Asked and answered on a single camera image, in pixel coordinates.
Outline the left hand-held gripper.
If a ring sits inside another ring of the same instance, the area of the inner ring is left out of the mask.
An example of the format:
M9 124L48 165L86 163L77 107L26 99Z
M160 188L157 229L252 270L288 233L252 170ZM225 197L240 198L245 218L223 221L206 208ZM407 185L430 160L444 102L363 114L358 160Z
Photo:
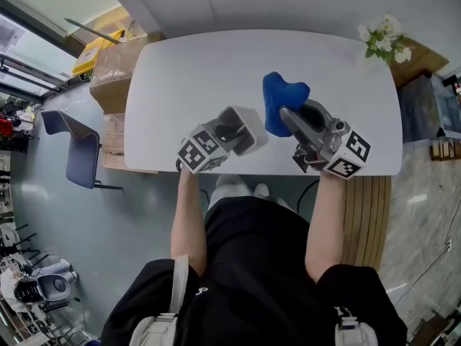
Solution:
M220 166L233 152L242 156L253 146L253 138L247 132L237 133L239 126L215 118L197 125L181 142L176 165L196 174ZM217 133L234 133L224 138Z

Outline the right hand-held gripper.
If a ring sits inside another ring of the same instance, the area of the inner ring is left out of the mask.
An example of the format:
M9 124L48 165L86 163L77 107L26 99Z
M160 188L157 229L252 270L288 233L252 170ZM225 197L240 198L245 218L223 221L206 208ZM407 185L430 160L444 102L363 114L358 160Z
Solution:
M299 110L283 107L279 115L298 140L292 158L304 172L350 179L365 167L371 144L347 122L333 119L321 103L307 99Z

